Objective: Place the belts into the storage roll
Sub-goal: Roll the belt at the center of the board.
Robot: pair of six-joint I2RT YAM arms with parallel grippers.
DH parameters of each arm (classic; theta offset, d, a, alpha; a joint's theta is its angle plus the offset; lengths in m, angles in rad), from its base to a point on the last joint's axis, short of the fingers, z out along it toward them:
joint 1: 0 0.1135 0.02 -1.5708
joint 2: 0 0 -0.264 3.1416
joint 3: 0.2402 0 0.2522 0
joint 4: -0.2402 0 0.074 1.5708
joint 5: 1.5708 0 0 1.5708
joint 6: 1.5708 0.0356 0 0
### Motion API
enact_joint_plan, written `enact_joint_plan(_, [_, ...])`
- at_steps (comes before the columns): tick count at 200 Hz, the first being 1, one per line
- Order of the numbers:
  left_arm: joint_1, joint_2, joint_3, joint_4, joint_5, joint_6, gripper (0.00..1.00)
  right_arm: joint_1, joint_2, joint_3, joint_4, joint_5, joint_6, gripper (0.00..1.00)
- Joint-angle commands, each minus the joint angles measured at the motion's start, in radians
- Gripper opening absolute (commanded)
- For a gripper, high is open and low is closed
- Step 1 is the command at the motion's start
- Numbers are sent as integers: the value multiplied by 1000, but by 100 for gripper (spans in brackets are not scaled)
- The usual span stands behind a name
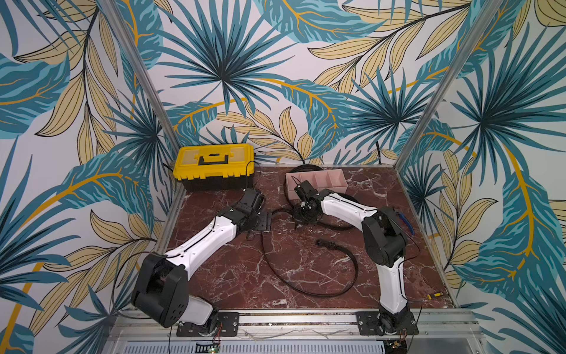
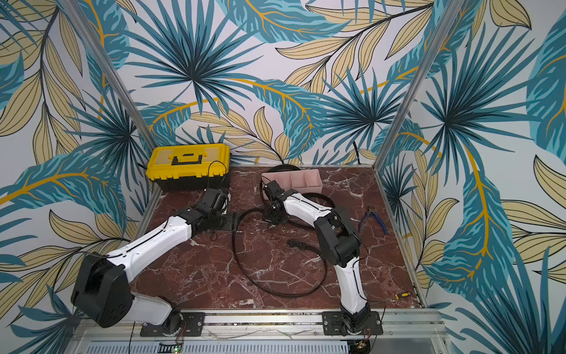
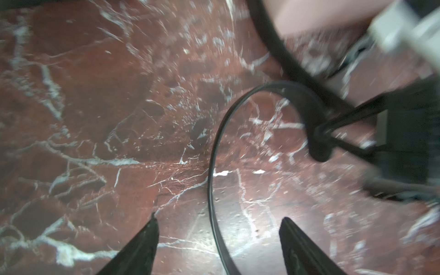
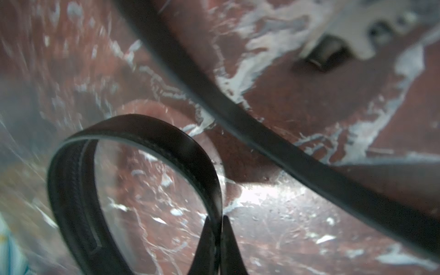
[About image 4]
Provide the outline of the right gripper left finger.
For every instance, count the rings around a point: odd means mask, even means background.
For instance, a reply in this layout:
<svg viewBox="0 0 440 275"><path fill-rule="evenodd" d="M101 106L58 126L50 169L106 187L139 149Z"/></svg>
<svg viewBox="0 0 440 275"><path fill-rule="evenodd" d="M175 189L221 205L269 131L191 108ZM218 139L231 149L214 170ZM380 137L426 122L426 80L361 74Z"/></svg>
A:
<svg viewBox="0 0 440 275"><path fill-rule="evenodd" d="M201 232L192 265L188 275L217 275L218 274L218 236L209 217Z"/></svg>

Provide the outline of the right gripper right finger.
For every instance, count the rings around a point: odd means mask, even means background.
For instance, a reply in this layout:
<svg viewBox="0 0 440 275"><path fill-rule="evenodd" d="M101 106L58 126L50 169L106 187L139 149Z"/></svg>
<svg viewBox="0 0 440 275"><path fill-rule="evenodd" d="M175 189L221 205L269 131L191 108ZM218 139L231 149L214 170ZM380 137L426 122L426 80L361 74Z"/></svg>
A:
<svg viewBox="0 0 440 275"><path fill-rule="evenodd" d="M228 216L223 216L221 233L221 275L248 275Z"/></svg>

